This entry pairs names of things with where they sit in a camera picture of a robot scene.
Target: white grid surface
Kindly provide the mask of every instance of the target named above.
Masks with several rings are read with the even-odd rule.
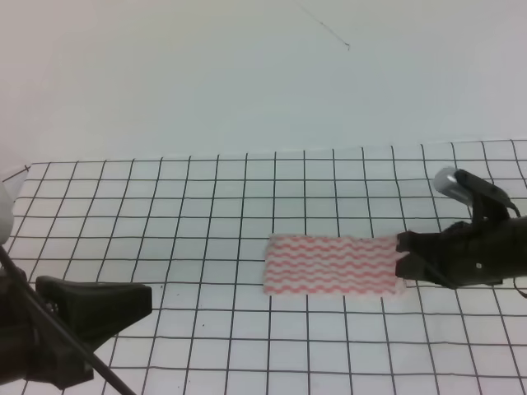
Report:
[[[527,302],[508,281],[419,283],[392,300],[262,291],[271,233],[371,237],[469,221],[429,182],[447,165],[527,213],[523,141],[40,163],[6,248],[31,282],[152,287],[152,315],[97,351],[138,394],[525,395]],[[96,374],[65,393],[115,392]]]

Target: black cable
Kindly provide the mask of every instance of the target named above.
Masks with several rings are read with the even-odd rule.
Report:
[[[84,345],[75,333],[60,322],[57,317],[53,316],[48,310],[42,299],[30,287],[29,283],[19,272],[15,263],[9,258],[6,250],[0,247],[0,263],[6,274],[12,279],[15,286],[21,291],[21,295],[26,299],[27,304],[34,309],[40,317],[57,331],[57,334],[68,343],[93,369],[95,369],[115,390],[121,395],[135,395],[135,393],[117,376],[99,357],[91,352]]]

